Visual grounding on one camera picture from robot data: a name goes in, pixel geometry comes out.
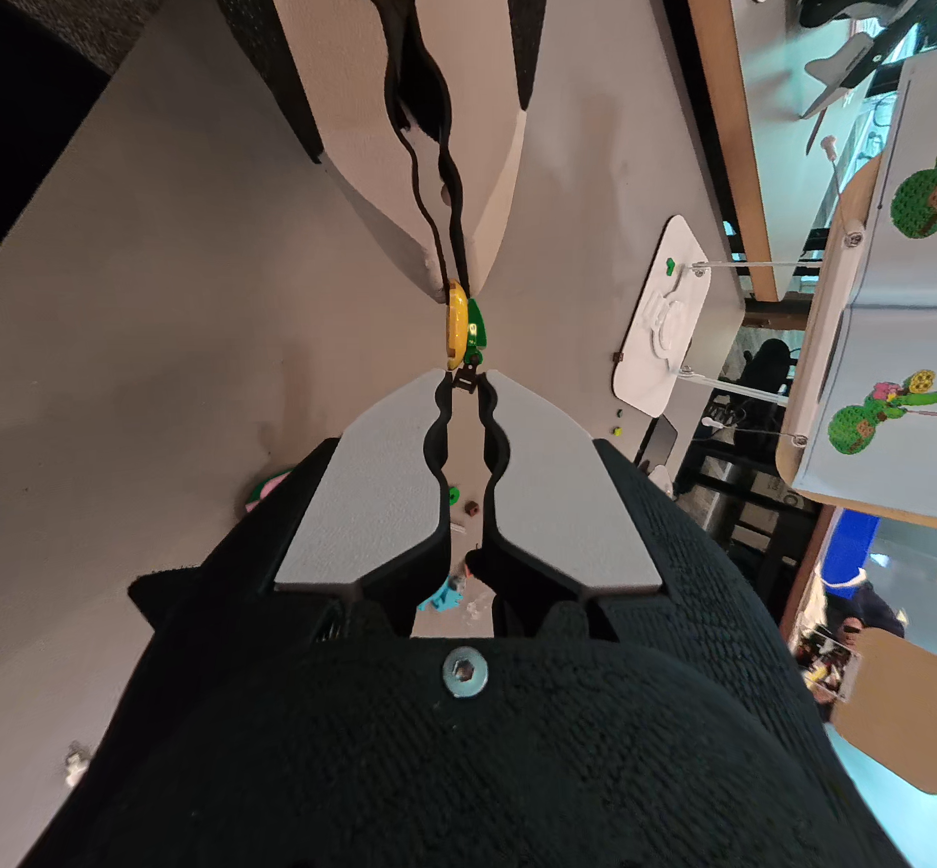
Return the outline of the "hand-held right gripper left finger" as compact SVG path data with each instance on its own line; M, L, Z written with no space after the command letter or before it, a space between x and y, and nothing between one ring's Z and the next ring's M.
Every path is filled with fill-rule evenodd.
M451 375L432 369L342 433L275 576L280 591L428 597L451 559Z

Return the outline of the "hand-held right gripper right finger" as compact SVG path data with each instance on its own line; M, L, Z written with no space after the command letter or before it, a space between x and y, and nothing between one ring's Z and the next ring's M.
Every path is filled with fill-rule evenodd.
M663 586L591 435L498 371L479 383L489 472L478 566L500 593L651 595Z

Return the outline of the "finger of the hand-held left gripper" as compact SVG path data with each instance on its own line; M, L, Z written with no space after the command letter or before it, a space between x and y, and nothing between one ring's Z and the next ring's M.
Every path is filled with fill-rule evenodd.
M388 109L389 47L372 0L273 0L326 164L394 266L445 299L438 233Z
M418 47L441 84L443 139L418 126L419 193L456 276L451 220L461 230L467 293L477 297L504 238L527 114L514 65L508 0L414 0Z

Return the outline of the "yellow round disc brick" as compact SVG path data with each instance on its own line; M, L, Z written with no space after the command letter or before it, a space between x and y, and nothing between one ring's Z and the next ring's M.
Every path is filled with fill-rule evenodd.
M446 318L447 370L457 370L463 363L469 338L469 298L454 279L448 282Z

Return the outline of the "green plant brick model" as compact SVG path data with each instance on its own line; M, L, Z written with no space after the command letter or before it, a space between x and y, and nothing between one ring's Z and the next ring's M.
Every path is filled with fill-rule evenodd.
M252 512L259 503L266 499L276 487L278 487L293 471L293 468L287 468L273 475L264 477L248 493L244 502L244 512Z

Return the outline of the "light blue bricks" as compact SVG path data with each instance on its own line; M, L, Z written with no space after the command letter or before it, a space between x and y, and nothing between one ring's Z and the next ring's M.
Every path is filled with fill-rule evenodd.
M457 608L462 604L467 578L464 575L451 574L439 589L418 606L418 611L432 609L437 613Z

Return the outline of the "black office chair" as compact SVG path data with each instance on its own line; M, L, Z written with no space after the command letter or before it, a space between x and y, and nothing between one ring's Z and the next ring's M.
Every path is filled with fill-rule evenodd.
M723 382L743 386L764 393L781 394L788 383L791 350L777 337L764 341L755 353L746 351L745 364L736 378L722 378ZM732 393L730 406L736 423L743 428L774 429L779 426L786 407L774 402Z

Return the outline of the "blue storage bin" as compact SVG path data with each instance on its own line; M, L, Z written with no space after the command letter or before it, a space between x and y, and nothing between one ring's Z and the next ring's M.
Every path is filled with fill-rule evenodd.
M826 595L851 599L867 581L866 561L872 551L881 518L837 507L817 563L817 575Z

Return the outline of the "instruction booklet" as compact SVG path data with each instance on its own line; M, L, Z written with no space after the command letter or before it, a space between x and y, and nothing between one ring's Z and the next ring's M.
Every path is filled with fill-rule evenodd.
M777 464L810 499L935 526L935 52L842 195Z

